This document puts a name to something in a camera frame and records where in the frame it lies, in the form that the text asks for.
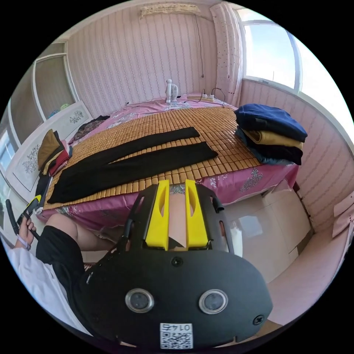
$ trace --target screw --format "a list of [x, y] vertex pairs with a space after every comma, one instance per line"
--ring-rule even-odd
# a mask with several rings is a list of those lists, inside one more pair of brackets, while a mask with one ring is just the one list
[[173, 257], [171, 260], [171, 264], [174, 267], [180, 267], [183, 264], [183, 259], [181, 257]]
[[253, 324], [255, 326], [260, 325], [264, 320], [264, 316], [263, 315], [258, 315], [254, 320], [253, 320]]

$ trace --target camera lens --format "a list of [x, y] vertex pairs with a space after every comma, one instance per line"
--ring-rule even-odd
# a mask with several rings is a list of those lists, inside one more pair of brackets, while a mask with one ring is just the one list
[[221, 312], [228, 304], [227, 295], [217, 289], [206, 291], [199, 299], [199, 308], [208, 315]]
[[146, 313], [154, 306], [152, 295], [144, 289], [132, 289], [125, 296], [127, 307], [137, 313]]

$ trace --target pink bedsheet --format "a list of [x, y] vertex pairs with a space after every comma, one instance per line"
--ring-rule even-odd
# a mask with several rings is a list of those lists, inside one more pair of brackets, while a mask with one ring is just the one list
[[[166, 104], [164, 100], [141, 103], [138, 105], [128, 105], [120, 111], [113, 112], [109, 119], [94, 131], [83, 137], [80, 141], [83, 141], [105, 129], [149, 114], [163, 112], [170, 109], [216, 107], [223, 104], [221, 101], [214, 103], [196, 103], [192, 101], [186, 102], [186, 100], [187, 95], [183, 95], [177, 102], [170, 105]], [[292, 188], [298, 170], [299, 166], [295, 164], [286, 166], [261, 165], [214, 177], [205, 177], [196, 182], [214, 190], [223, 204], [229, 204], [274, 187], [276, 187], [277, 190], [283, 190], [289, 187]], [[172, 185], [170, 193], [184, 193], [184, 185]], [[124, 224], [137, 195], [137, 193], [129, 193], [45, 210], [38, 215], [38, 218], [45, 222], [51, 215], [60, 213], [65, 214], [94, 230], [101, 230], [104, 227], [112, 228]]]

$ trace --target small fan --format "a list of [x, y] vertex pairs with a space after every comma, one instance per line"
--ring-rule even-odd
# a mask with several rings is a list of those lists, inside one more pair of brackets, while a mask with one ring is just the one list
[[166, 87], [166, 103], [177, 101], [178, 87], [172, 83], [171, 79], [168, 79]]

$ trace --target curtain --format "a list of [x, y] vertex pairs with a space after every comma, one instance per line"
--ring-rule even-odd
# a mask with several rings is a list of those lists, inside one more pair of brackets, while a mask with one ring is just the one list
[[349, 236], [352, 237], [354, 228], [354, 191], [334, 206], [334, 217], [332, 237], [338, 236], [348, 229]]
[[[243, 77], [243, 52], [240, 25], [230, 4], [222, 2], [210, 8], [216, 32], [218, 62], [216, 87], [225, 94], [225, 101], [238, 107]], [[216, 90], [218, 98], [223, 95]]]

